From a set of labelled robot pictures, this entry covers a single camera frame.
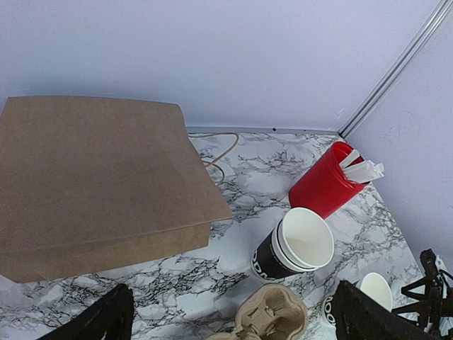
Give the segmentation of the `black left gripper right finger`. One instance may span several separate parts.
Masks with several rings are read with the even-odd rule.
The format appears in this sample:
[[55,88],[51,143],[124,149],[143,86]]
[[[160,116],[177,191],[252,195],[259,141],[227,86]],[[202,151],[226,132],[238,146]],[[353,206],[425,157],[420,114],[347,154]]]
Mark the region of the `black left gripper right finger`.
[[433,339],[390,313],[347,280],[334,293],[337,339]]

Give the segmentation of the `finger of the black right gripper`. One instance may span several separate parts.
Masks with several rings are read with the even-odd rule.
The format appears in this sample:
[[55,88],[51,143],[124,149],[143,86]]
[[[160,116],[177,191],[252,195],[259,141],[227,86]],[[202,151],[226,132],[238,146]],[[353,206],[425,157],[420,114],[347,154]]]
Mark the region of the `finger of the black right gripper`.
[[409,322],[418,328],[439,328],[444,318],[452,318],[452,274],[440,268],[432,249],[420,253],[425,275],[401,288],[401,294],[414,303],[394,308],[395,315],[416,313],[417,320]]

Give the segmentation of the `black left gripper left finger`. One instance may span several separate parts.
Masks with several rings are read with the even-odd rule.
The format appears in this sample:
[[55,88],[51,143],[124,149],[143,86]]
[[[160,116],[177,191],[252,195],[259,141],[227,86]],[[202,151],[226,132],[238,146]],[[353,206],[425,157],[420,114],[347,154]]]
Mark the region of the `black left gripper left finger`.
[[42,339],[131,339],[134,298],[124,283],[116,285],[70,322]]

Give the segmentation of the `single black paper cup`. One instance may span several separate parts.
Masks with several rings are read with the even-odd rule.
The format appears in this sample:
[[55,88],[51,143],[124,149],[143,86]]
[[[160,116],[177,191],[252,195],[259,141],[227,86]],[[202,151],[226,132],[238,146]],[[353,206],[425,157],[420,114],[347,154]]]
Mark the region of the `single black paper cup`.
[[[365,295],[372,298],[375,302],[381,305],[384,309],[391,311],[393,306],[393,298],[391,289],[386,279],[379,273],[371,272],[364,276],[361,280],[354,283],[356,288],[359,288]],[[323,301],[321,316],[323,322],[330,327],[336,325],[333,310],[333,295],[329,295]]]

